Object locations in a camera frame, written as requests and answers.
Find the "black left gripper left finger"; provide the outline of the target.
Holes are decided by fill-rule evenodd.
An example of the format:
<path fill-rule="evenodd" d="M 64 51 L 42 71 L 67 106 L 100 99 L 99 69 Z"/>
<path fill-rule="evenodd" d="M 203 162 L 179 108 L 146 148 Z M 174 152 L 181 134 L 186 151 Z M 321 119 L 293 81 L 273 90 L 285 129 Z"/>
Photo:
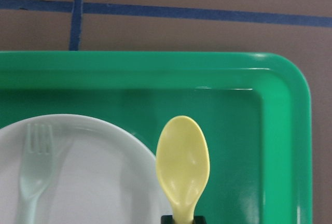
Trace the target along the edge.
<path fill-rule="evenodd" d="M 174 224 L 173 216 L 172 215 L 163 215 L 160 218 L 161 224 Z"/>

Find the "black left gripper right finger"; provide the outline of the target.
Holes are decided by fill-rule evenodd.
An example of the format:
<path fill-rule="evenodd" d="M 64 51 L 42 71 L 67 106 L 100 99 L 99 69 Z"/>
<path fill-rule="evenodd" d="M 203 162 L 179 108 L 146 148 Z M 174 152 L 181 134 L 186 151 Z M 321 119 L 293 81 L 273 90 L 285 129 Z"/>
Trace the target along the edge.
<path fill-rule="evenodd" d="M 193 223 L 194 224 L 206 224 L 206 219 L 204 216 L 194 216 Z"/>

